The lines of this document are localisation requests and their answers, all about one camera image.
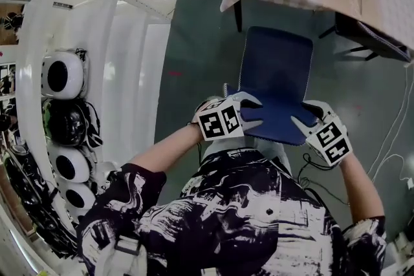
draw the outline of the concrete floor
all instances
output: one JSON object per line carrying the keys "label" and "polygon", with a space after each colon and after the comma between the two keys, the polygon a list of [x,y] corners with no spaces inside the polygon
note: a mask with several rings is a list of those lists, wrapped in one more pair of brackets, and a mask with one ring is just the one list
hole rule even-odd
{"label": "concrete floor", "polygon": [[[221,0],[177,0],[162,75],[156,141],[185,125],[205,97],[221,94],[224,82],[237,84],[245,33],[237,32],[232,10],[219,11],[220,3]],[[243,0],[244,31],[250,26],[272,27],[314,41],[306,98],[323,100],[333,107],[348,128],[357,157],[368,170],[400,109],[405,69],[401,62],[383,58],[368,63],[341,61],[338,52],[354,47],[351,42],[335,35],[318,40],[318,34],[333,22],[332,13],[312,14],[259,0]],[[412,70],[408,69],[409,84]],[[412,100],[391,150],[406,159],[403,177],[414,176],[414,152],[410,151],[414,144],[413,103]],[[387,140],[382,155],[388,150],[395,132]],[[304,164],[302,154],[309,152],[309,148],[287,146],[286,150],[296,175]],[[168,173],[159,203],[178,197],[198,166],[197,148],[194,148]],[[375,182],[386,210],[388,239],[405,226],[414,204],[405,181],[398,179],[400,169],[400,159],[390,159]],[[307,169],[305,174],[346,201],[339,169],[329,172]],[[329,196],[324,189],[312,187],[319,192],[339,225],[348,226],[351,223],[348,206]]]}

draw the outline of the black and white square marker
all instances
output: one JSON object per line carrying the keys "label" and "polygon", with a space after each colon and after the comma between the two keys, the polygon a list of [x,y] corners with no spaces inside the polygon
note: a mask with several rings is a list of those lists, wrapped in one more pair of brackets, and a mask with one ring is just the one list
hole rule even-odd
{"label": "black and white square marker", "polygon": [[222,103],[224,103],[226,100],[225,99],[223,99],[223,100],[219,100],[219,101],[217,101],[217,102],[215,102],[215,103],[211,103],[211,104],[209,104],[209,106],[207,106],[205,109],[204,109],[204,111],[207,111],[208,109],[213,109],[213,108],[216,108],[216,107],[218,107],[218,106],[220,106]]}
{"label": "black and white square marker", "polygon": [[338,161],[341,157],[343,157],[348,152],[349,152],[349,147],[347,145],[347,142],[345,141],[345,138],[342,138],[340,141],[338,141],[336,144],[332,145],[330,148],[328,148],[325,151],[329,161],[332,164],[334,164],[336,161]]}
{"label": "black and white square marker", "polygon": [[226,124],[226,128],[229,134],[240,127],[239,119],[237,118],[237,113],[233,106],[223,109],[221,111],[221,114],[224,118],[224,123]]}
{"label": "black and white square marker", "polygon": [[199,117],[200,124],[206,138],[224,136],[224,129],[221,126],[219,114],[216,112],[202,115]]}
{"label": "black and white square marker", "polygon": [[331,142],[335,139],[341,137],[342,133],[335,125],[335,123],[330,123],[326,127],[324,127],[320,132],[316,134],[318,140],[322,147],[328,146]]}

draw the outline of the shirt sleeve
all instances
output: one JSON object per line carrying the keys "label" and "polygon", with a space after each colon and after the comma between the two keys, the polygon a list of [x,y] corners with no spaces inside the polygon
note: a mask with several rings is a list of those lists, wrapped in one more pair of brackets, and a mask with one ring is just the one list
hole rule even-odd
{"label": "shirt sleeve", "polygon": [[100,252],[120,235],[131,237],[135,224],[157,203],[165,173],[125,164],[76,229],[78,254],[93,276]]}
{"label": "shirt sleeve", "polygon": [[385,217],[353,224],[343,232],[354,275],[380,275],[386,250]]}

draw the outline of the black chair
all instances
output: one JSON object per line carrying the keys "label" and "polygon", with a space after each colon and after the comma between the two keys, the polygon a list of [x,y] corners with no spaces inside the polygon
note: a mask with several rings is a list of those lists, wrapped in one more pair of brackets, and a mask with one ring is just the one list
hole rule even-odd
{"label": "black chair", "polygon": [[401,43],[395,39],[388,37],[378,30],[349,16],[335,13],[335,25],[320,35],[319,39],[324,38],[333,32],[362,45],[361,47],[352,48],[348,52],[362,50],[373,51],[365,58],[366,61],[372,60],[377,56],[382,56],[384,58],[411,62],[411,56],[407,47],[401,45]]}

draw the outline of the chair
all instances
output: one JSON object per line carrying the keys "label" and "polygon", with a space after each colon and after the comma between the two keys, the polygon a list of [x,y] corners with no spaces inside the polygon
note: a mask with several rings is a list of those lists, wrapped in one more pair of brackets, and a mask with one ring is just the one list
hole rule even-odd
{"label": "chair", "polygon": [[260,109],[242,108],[242,117],[263,119],[263,124],[247,135],[289,145],[305,143],[305,136],[290,117],[296,116],[307,125],[316,123],[313,114],[301,106],[312,51],[312,41],[305,37],[271,28],[248,29],[238,89],[224,84],[226,97],[245,91],[263,104]]}
{"label": "chair", "polygon": [[407,47],[351,17],[335,13],[335,25],[320,35],[319,39],[333,32],[362,45],[361,47],[352,48],[348,52],[372,50],[373,52],[365,58],[365,61],[382,56],[384,58],[411,62],[411,56]]}

